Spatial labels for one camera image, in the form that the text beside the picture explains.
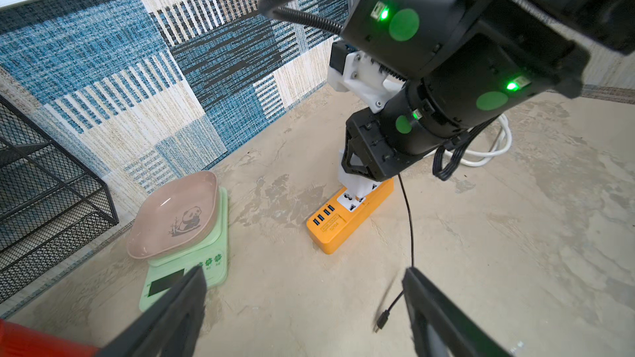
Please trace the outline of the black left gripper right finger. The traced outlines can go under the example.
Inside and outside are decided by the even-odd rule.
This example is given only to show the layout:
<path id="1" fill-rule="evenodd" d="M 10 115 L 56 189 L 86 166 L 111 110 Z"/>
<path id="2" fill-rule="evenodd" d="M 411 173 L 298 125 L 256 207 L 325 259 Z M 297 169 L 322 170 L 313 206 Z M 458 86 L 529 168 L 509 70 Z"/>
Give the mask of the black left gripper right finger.
<path id="1" fill-rule="evenodd" d="M 402 284 L 418 356 L 509 355 L 415 267 Z"/>

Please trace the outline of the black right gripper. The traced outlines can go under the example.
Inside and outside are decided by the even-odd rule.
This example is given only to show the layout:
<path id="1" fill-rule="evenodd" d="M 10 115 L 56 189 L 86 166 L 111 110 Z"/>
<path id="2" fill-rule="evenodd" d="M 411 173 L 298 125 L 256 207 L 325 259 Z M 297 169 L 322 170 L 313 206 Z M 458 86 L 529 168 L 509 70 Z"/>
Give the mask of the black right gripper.
<path id="1" fill-rule="evenodd" d="M 377 116 L 370 109 L 355 112 L 347 119 L 341 161 L 346 174 L 383 182 L 421 158 L 421 155 L 406 155 L 392 147 L 380 130 Z"/>

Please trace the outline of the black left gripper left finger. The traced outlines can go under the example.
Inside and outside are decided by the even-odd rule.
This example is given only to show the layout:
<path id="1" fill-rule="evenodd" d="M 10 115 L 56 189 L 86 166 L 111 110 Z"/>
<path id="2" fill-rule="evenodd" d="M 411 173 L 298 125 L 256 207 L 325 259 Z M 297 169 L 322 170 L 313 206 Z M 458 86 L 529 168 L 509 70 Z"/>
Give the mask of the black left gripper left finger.
<path id="1" fill-rule="evenodd" d="M 203 325 L 207 284 L 196 266 L 98 356 L 192 356 Z"/>

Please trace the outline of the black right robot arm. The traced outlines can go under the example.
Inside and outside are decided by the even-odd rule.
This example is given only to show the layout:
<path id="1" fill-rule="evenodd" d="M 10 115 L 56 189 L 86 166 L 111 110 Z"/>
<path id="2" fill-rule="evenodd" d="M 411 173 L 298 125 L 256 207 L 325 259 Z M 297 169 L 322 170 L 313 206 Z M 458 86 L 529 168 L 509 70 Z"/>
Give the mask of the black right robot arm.
<path id="1" fill-rule="evenodd" d="M 527 0 L 602 46 L 634 50 L 634 0 Z M 499 115 L 582 91 L 590 53 L 512 0 L 259 0 L 268 18 L 339 36 L 336 88 L 368 91 L 346 124 L 342 169 L 382 182 L 427 154 L 450 178 Z"/>

